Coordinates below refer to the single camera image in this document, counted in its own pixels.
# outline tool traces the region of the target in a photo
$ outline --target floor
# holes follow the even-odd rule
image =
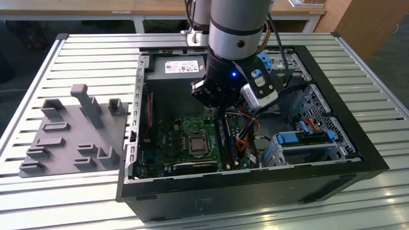
[[[121,25],[103,24],[83,25],[78,22],[53,21],[42,23],[49,43],[58,33],[69,34],[119,34],[134,33],[133,23],[122,22]],[[29,51],[7,32],[5,24],[0,22],[0,52],[5,55],[15,71],[15,77],[5,83],[0,83],[0,135],[14,114],[14,110],[23,97],[35,72],[46,56],[47,49]],[[403,105],[409,107],[409,15],[399,23],[398,31],[390,35],[387,41],[372,56],[368,67],[380,78]]]

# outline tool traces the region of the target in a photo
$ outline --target green circuit board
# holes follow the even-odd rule
[[[231,132],[238,132],[234,117],[229,120],[229,125]],[[189,139],[199,135],[205,138],[206,151],[202,155],[191,155]],[[218,171],[222,171],[213,117],[159,120],[155,141],[143,151],[142,170],[146,178],[166,176],[166,167],[182,162],[215,161]]]

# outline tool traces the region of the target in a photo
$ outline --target motherboard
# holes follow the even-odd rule
[[[235,117],[229,129],[239,132]],[[213,117],[158,120],[154,143],[142,145],[143,178],[222,171],[215,130]]]

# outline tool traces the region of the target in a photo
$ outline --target black cable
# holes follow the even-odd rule
[[[270,30],[271,30],[270,24],[267,23],[267,19],[266,19],[266,32],[265,32],[265,35],[263,35],[263,40],[262,40],[261,46],[258,47],[258,49],[255,51],[255,55],[258,55],[263,51],[263,49],[266,48]]]
[[[266,136],[261,136],[259,139],[265,139],[265,140],[270,141],[270,138],[266,137]]]
[[[191,1],[193,1],[193,14],[190,18],[190,13],[191,13]],[[193,20],[194,20],[194,11],[195,11],[195,1],[194,0],[185,0],[185,13],[186,13],[186,19],[189,23],[189,32],[193,29]]]
[[[241,129],[239,133],[238,133],[238,139],[242,140],[245,138],[245,134],[249,131],[249,128],[251,126],[251,123],[254,122],[254,120],[258,118],[258,116],[261,115],[261,113],[263,113],[273,105],[275,105],[279,102],[279,99],[288,94],[292,91],[296,90],[302,90],[304,89],[310,84],[312,84],[312,81],[306,81],[304,83],[300,83],[298,85],[294,85],[291,87],[287,87],[286,89],[283,89],[281,92],[278,92],[278,98],[270,103],[267,104],[265,107],[259,108],[251,115],[250,120],[247,122],[247,124],[243,126],[243,128]]]
[[[191,8],[189,9],[190,4],[191,4],[191,0],[185,0],[186,19],[187,19],[189,26],[191,28],[193,27],[193,22],[191,22],[191,19],[190,19],[190,10],[191,10]]]
[[[275,27],[274,21],[273,21],[269,13],[267,13],[267,22],[269,22],[269,26],[274,30],[275,40],[277,40],[277,43],[278,43],[278,49],[279,49],[279,54],[281,54],[281,58],[282,58],[282,62],[283,62],[283,67],[285,67],[285,75],[286,75],[285,87],[287,87],[287,84],[288,84],[288,82],[290,82],[290,80],[292,78],[292,75],[288,74],[287,61],[286,61],[286,57],[285,57],[285,53],[283,53],[282,43],[281,43],[281,39],[279,39],[279,35],[278,35],[278,31],[277,31],[277,27]]]

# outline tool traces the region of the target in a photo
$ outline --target white table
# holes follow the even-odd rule
[[[55,40],[0,139],[0,228],[26,229],[403,229],[409,222],[409,112],[340,38],[281,34],[283,45],[306,45],[390,170],[334,197],[304,205],[141,223],[114,201],[117,170],[18,178],[18,166],[39,126],[43,98],[69,98],[85,83],[99,103],[131,106],[138,47],[185,46],[178,34],[87,34]],[[269,45],[275,45],[273,36]]]

